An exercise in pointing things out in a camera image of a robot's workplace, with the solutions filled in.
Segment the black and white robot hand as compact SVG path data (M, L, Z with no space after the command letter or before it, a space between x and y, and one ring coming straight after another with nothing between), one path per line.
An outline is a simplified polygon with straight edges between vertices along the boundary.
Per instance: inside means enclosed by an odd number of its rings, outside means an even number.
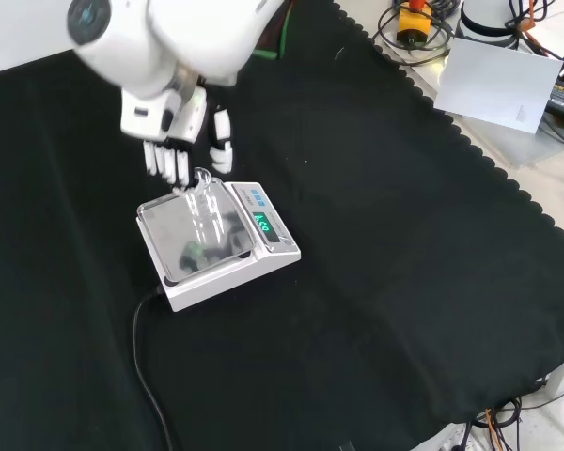
M143 142L145 166L176 189L196 185L193 153L196 142L209 142L211 166L220 174L233 168L232 126L225 105L209 97L203 85L184 99L173 88L148 100L121 91L121 130Z

